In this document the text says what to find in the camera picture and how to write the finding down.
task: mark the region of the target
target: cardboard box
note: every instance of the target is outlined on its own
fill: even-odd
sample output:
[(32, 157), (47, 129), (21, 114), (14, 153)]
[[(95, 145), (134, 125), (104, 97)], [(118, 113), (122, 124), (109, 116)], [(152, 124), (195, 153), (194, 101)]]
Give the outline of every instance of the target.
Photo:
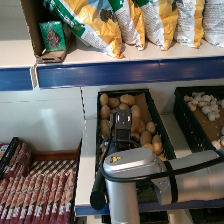
[(69, 41), (66, 43), (65, 51), (44, 52), (45, 46), (42, 39), (39, 23), (48, 21), (59, 21), (53, 16), (38, 0), (20, 0), (27, 29), (33, 45), (34, 55), (37, 63), (62, 62), (65, 59), (67, 50), (71, 45), (74, 35), (70, 34)]

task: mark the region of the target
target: blue shelf edge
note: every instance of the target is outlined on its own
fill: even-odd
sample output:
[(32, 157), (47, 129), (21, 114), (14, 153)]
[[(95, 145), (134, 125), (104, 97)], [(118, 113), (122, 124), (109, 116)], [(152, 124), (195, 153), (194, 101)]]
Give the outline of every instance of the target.
[(82, 87), (224, 77), (224, 57), (37, 67), (40, 88)]
[[(159, 202), (144, 202), (139, 203), (139, 212), (156, 212), (168, 211), (176, 209), (200, 209), (200, 208), (218, 208), (224, 207), (223, 199), (216, 199), (212, 201), (188, 201), (181, 203), (174, 203), (170, 205), (160, 205)], [(100, 211), (94, 210), (89, 206), (75, 206), (75, 214), (77, 217), (88, 215), (109, 215), (109, 206), (106, 205)]]
[(0, 91), (33, 90), (30, 68), (0, 68)]

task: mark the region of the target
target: green snack bag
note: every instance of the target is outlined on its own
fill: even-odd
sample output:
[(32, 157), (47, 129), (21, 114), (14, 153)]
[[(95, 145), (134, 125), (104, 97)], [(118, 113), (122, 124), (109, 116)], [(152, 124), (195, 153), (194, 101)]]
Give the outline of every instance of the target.
[(40, 23), (40, 30), (46, 51), (66, 50), (64, 32), (61, 22)]

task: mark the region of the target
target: chip bag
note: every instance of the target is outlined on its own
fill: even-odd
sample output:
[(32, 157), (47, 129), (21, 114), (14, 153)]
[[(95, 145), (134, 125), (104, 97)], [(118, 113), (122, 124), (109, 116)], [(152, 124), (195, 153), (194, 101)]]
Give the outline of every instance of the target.
[(205, 0), (203, 28), (209, 43), (224, 47), (224, 0)]
[(72, 32), (109, 56), (122, 58), (118, 22), (108, 0), (40, 0)]
[(171, 0), (137, 0), (142, 10), (146, 37), (161, 50), (168, 50), (173, 40), (178, 12)]
[(205, 0), (177, 0), (178, 20), (174, 33), (181, 45), (199, 48), (204, 35), (202, 12)]
[(109, 0), (109, 2), (117, 16), (123, 41), (135, 45), (138, 50), (144, 50), (145, 28), (137, 0)]

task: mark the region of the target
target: garlic bulb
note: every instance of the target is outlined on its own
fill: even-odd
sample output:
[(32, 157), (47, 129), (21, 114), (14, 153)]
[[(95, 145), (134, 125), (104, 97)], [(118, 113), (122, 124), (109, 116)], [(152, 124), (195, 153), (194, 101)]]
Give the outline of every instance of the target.
[(222, 137), (220, 138), (220, 141), (221, 141), (221, 145), (224, 146), (224, 136), (222, 136)]
[(212, 142), (212, 145), (213, 145), (217, 150), (219, 150), (219, 149), (222, 148), (222, 146), (221, 146), (221, 144), (220, 144), (220, 140), (218, 140), (218, 141), (213, 141), (213, 142)]
[(220, 106), (224, 109), (224, 99), (219, 101)]
[(208, 113), (208, 119), (210, 121), (215, 121), (215, 112)]
[(203, 101), (206, 101), (206, 102), (210, 102), (211, 101), (211, 97), (209, 95), (202, 96), (202, 99), (203, 99)]
[(200, 108), (202, 108), (203, 106), (207, 106), (207, 105), (208, 105), (208, 102), (204, 102), (204, 101), (198, 103), (198, 106)]
[(184, 101), (185, 102), (189, 102), (190, 101), (190, 97), (189, 96), (184, 96)]
[(215, 104), (215, 105), (214, 105), (214, 104), (211, 105), (211, 106), (210, 106), (210, 110), (211, 110), (211, 111), (215, 111), (215, 112), (217, 112), (217, 111), (219, 110), (219, 109), (218, 109), (218, 105), (216, 105), (216, 104)]
[(208, 113), (210, 113), (211, 112), (211, 109), (210, 109), (210, 107), (209, 106), (204, 106), (204, 107), (202, 107), (202, 113), (203, 114), (208, 114)]
[(195, 96), (202, 96), (202, 95), (204, 95), (204, 94), (205, 94), (205, 92), (201, 92), (201, 93), (193, 92), (193, 93), (192, 93), (192, 96), (193, 96), (193, 97), (195, 97)]

